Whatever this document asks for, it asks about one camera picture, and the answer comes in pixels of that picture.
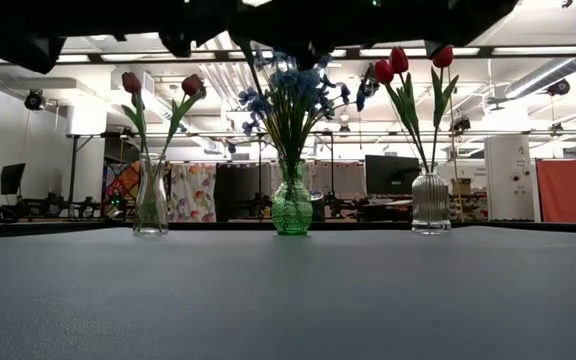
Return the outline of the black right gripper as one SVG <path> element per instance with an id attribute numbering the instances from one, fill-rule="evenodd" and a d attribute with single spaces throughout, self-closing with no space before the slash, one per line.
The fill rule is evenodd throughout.
<path id="1" fill-rule="evenodd" d="M 228 25 L 235 42 L 244 39 L 295 53 L 299 70 L 310 70 L 328 53 L 348 45 L 343 9 L 337 1 L 276 0 L 242 3 Z"/>

